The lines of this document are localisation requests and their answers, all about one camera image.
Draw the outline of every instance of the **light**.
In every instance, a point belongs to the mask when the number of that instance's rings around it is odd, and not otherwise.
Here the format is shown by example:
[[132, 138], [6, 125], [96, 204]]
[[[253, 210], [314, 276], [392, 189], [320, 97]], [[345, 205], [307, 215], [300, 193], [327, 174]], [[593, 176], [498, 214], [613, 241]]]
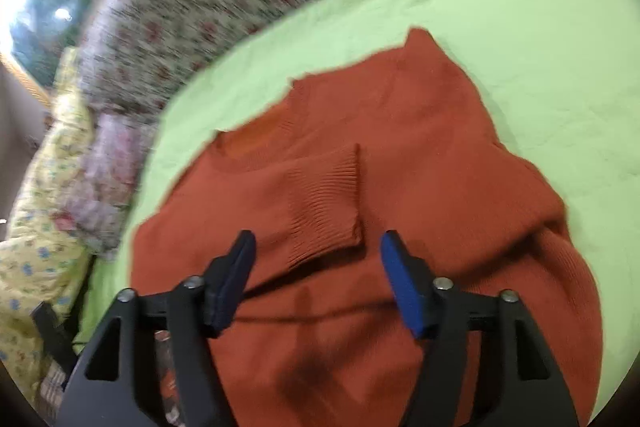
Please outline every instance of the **light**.
[[58, 8], [54, 13], [54, 16], [56, 19], [64, 19], [67, 22], [70, 22], [72, 19], [71, 13], [69, 13], [69, 10], [66, 8]]
[[11, 52], [14, 41], [9, 33], [9, 26], [26, 3], [27, 0], [0, 0], [0, 52]]

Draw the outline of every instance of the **orange sweater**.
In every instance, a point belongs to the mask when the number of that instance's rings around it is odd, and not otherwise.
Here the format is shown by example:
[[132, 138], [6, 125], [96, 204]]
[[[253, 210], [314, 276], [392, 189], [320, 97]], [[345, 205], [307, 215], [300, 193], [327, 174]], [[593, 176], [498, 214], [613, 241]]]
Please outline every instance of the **orange sweater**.
[[599, 301], [562, 201], [500, 144], [427, 32], [294, 83], [257, 123], [215, 140], [138, 230], [133, 286], [169, 290], [241, 229], [257, 237], [257, 262], [235, 322], [211, 343], [241, 427], [398, 424], [422, 352], [380, 261], [387, 229], [468, 291], [517, 290], [587, 423]]

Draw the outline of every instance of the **ribbed neckline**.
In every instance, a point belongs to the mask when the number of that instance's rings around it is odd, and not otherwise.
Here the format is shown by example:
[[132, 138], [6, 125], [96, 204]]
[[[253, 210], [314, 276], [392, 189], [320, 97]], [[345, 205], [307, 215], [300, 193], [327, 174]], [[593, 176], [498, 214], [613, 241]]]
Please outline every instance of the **ribbed neckline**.
[[266, 143], [251, 152], [238, 157], [226, 155], [219, 142], [213, 141], [209, 147], [209, 162], [215, 169], [221, 171], [252, 171], [263, 168], [272, 163], [275, 158], [282, 156], [300, 136], [306, 115], [306, 99], [308, 80], [293, 82], [289, 93], [284, 98], [286, 107], [283, 109], [280, 121], [270, 133]]

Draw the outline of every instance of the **wall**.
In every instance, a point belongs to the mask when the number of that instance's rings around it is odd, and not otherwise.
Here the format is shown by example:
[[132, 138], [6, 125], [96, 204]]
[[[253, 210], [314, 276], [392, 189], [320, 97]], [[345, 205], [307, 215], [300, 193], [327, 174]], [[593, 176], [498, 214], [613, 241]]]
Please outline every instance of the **wall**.
[[[0, 220], [8, 219], [22, 178], [31, 161], [32, 136], [42, 141], [44, 107], [0, 67]], [[6, 225], [0, 223], [0, 241]]]

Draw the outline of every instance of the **yellow floral pillow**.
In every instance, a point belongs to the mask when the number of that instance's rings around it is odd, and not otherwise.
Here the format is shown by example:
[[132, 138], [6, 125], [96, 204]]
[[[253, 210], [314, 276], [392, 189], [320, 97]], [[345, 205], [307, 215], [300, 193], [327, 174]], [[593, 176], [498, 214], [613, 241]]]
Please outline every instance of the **yellow floral pillow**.
[[0, 243], [0, 360], [28, 400], [42, 376], [42, 345], [30, 313], [41, 301], [65, 315], [82, 282], [88, 254], [52, 218], [60, 191], [77, 174], [93, 128], [77, 83], [76, 49], [56, 73], [55, 122], [27, 170]]

